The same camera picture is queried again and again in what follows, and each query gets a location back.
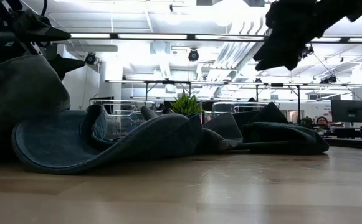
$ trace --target computer monitor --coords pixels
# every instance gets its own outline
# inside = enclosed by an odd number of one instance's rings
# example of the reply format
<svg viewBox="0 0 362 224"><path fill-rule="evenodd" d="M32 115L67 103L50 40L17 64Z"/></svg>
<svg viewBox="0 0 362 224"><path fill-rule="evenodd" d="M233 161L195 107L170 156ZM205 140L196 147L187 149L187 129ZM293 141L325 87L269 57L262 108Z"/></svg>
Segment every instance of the computer monitor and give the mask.
<svg viewBox="0 0 362 224"><path fill-rule="evenodd" d="M362 101L331 100L333 122L362 122Z"/></svg>

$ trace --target security camera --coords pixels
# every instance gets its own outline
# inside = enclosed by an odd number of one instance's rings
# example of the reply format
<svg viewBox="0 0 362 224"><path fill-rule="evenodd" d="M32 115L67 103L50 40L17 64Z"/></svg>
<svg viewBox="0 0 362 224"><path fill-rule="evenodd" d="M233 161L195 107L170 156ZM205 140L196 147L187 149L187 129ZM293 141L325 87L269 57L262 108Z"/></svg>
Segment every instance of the security camera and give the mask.
<svg viewBox="0 0 362 224"><path fill-rule="evenodd" d="M98 63L98 58L96 58L95 52L89 52L85 58L85 63L88 65L96 65Z"/></svg>
<svg viewBox="0 0 362 224"><path fill-rule="evenodd" d="M189 59L189 61L191 61L191 62L195 62L195 61L199 60L198 50L192 49L191 52L189 53L188 59Z"/></svg>

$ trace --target white ceiling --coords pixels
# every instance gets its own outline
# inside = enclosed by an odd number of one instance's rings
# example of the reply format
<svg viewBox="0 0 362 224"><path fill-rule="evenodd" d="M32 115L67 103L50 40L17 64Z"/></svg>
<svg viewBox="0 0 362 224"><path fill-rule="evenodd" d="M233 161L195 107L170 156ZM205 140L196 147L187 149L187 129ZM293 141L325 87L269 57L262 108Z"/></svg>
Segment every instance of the white ceiling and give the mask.
<svg viewBox="0 0 362 224"><path fill-rule="evenodd" d="M48 0L46 16L56 27L61 27L68 32L155 32L155 33L195 33L195 34L225 34L230 31L236 22L224 27L217 25L219 18L240 16L249 17L251 21L259 16L265 15L265 9L246 11L241 7L230 7L221 5L222 10L209 11L209 7L196 7L196 1L183 1L184 7L176 7L174 13L169 13L170 3L156 3L146 6L144 2L121 4L113 3L75 3L58 2ZM41 12L43 0L23 0L25 4L36 12ZM362 35L362 17L354 23L348 19L329 28L326 35ZM81 43L74 41L75 45L117 45L118 56L125 64L125 73L153 73L159 69L159 58L150 54L150 42L148 41L104 41L83 40ZM172 42L171 45L197 47L200 53L200 61L215 60L221 51L222 42ZM353 44L315 44L315 53L321 60L325 58L360 57L362 56L362 45ZM169 65L172 70L194 70L198 63L191 63L187 59L187 53L169 55ZM337 60L327 62L328 68L340 65ZM249 65L253 70L254 62ZM326 71L319 61L309 60L302 62L294 71L292 76L312 77ZM285 77L290 72L285 68L275 68L267 71L271 76Z"/></svg>

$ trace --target ceiling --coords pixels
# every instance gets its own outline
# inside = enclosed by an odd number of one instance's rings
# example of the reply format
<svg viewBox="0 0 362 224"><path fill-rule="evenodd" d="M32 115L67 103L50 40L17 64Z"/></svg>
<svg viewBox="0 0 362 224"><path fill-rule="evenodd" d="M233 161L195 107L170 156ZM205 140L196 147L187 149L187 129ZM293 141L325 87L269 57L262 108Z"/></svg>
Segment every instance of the ceiling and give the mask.
<svg viewBox="0 0 362 224"><path fill-rule="evenodd" d="M41 12L43 0L22 0L36 12ZM53 26L68 32L154 32L154 33L192 33L192 34L263 34L267 28L264 18L269 5L264 8L249 7L241 0L222 0L213 6L196 6L196 0L182 1L109 1L109 0L48 0L46 16ZM174 12L169 5L173 4ZM329 28L325 35L362 35L362 17L354 23L344 18ZM124 74L153 74L162 70L162 57L151 53L151 41L114 41L80 40L78 45L117 45L117 55L124 64ZM226 53L223 42L187 42L172 41L166 56L172 70L198 72L200 63L219 61L221 52ZM187 50L172 50L173 47L186 47ZM229 60L241 60L249 55L254 44L234 45L234 51L228 51ZM189 62L189 48L197 48L200 54L198 62ZM314 44L316 56L303 60L293 71L286 68L273 68L259 73L254 70L255 62L250 60L233 78L255 78L257 75L288 82L305 77L320 77L328 69L337 68L338 73L347 77L351 67L362 61L362 45L355 44Z"/></svg>

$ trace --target wooden floor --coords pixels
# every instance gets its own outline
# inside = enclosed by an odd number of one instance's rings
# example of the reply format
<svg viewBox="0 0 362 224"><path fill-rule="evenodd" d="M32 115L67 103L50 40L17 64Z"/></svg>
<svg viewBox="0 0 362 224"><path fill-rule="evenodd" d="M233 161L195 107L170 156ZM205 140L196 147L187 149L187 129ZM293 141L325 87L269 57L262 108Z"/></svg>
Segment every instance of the wooden floor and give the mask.
<svg viewBox="0 0 362 224"><path fill-rule="evenodd" d="M0 165L0 223L362 224L362 150L196 156L79 176Z"/></svg>

